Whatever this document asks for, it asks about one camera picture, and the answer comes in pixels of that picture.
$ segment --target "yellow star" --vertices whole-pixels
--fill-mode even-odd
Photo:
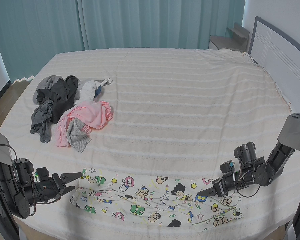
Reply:
[[[196,189],[198,185],[196,183],[191,184],[191,188]]]

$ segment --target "nightstand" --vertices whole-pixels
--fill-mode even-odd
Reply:
[[[209,49],[219,50],[227,48],[233,51],[245,52],[250,32],[238,23],[235,23],[234,27],[227,27],[227,29],[232,32],[232,38],[211,35]]]

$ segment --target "pink shirt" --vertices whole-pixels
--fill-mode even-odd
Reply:
[[[101,129],[107,120],[112,119],[110,104],[105,101],[95,102],[93,100],[87,100],[65,111],[56,125],[56,146],[67,147],[69,145],[67,129],[70,122],[75,118],[79,118],[86,124],[86,126],[82,128],[82,131],[89,134],[91,127]]]

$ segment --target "star print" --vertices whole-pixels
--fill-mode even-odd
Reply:
[[[162,197],[160,197],[161,199],[163,199],[163,200],[169,200],[169,198],[168,198],[169,196],[168,195],[166,195],[166,194],[163,194],[163,196]]]
[[[88,202],[88,201],[87,201],[87,198],[84,197],[84,196],[82,196],[80,199],[81,199],[83,202]]]
[[[204,215],[202,215],[201,213],[199,213],[199,215],[197,215],[198,220],[202,220],[202,218],[204,217]]]
[[[194,189],[194,190],[196,189],[197,186],[198,186],[198,185],[197,185],[196,183],[192,183],[192,184],[191,184],[191,188]]]

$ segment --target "bed headboard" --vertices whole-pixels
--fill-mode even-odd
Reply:
[[[257,16],[248,53],[271,75],[293,112],[300,113],[300,44]]]

